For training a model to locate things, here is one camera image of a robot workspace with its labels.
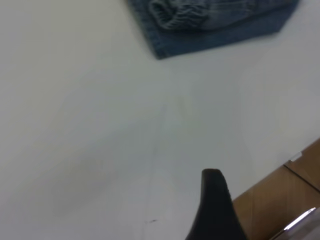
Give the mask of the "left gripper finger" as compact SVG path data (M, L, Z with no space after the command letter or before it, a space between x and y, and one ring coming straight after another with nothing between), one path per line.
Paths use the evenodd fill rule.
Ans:
M227 182L218 169L201 172L199 207L187 240L246 240Z

